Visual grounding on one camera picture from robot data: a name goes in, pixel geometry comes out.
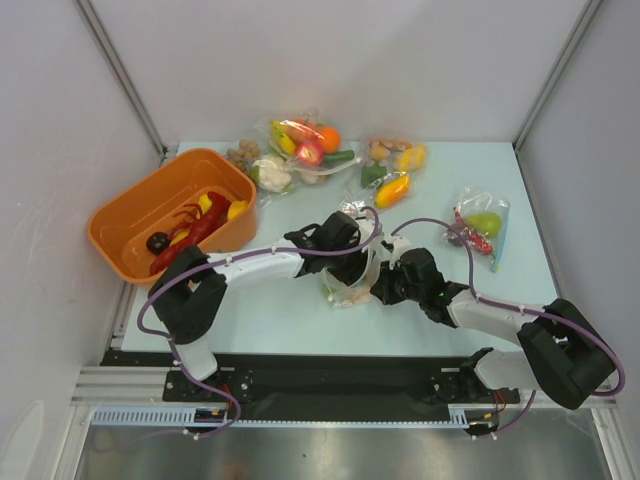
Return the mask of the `clear zip bag with lobster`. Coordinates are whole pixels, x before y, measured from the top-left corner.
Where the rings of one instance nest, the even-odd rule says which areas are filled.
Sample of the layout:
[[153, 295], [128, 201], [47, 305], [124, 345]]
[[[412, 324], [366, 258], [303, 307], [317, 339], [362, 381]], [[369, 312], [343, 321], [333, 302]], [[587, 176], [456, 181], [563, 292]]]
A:
[[373, 300], [371, 288], [380, 275], [382, 263], [383, 231], [380, 220], [375, 220], [374, 209], [364, 201], [343, 201], [339, 210], [354, 220], [359, 228], [350, 246], [362, 244], [370, 236], [371, 242], [359, 252], [351, 254], [337, 267], [321, 273], [323, 291], [334, 307], [354, 307]]

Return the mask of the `red plastic lobster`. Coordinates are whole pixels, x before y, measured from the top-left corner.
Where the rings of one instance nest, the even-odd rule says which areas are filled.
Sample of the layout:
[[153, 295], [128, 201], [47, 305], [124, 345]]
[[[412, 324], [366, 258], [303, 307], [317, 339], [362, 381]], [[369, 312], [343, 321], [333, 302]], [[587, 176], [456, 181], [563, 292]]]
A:
[[184, 218], [167, 233], [168, 245], [152, 261], [149, 273], [156, 275], [166, 269], [184, 249], [197, 246], [215, 233], [227, 220], [231, 201], [224, 195], [209, 191], [195, 203], [183, 205], [175, 217]]

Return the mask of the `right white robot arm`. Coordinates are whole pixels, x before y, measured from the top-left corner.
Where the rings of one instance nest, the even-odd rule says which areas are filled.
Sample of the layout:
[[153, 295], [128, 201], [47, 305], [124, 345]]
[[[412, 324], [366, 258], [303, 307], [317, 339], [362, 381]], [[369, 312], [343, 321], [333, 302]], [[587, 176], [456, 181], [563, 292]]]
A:
[[371, 294], [385, 305], [413, 301], [436, 323], [477, 330], [520, 347], [516, 352], [489, 348], [472, 358], [461, 388], [473, 401], [484, 401], [501, 388], [541, 390], [575, 410], [615, 371], [606, 344], [570, 302], [511, 307], [474, 295], [469, 286], [445, 280], [425, 248], [383, 262]]

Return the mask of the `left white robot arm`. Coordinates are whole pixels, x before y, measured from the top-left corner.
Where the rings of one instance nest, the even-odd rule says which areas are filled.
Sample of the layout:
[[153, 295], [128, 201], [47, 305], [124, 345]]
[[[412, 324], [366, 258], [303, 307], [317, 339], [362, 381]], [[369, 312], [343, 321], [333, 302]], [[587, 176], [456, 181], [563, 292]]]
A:
[[354, 217], [336, 211], [324, 223], [290, 231], [264, 247], [220, 254], [189, 247], [151, 288], [138, 328], [165, 338], [188, 392], [211, 399], [219, 391], [220, 376], [207, 335], [226, 294], [322, 271], [349, 286], [364, 276], [380, 233], [378, 213], [364, 207]]

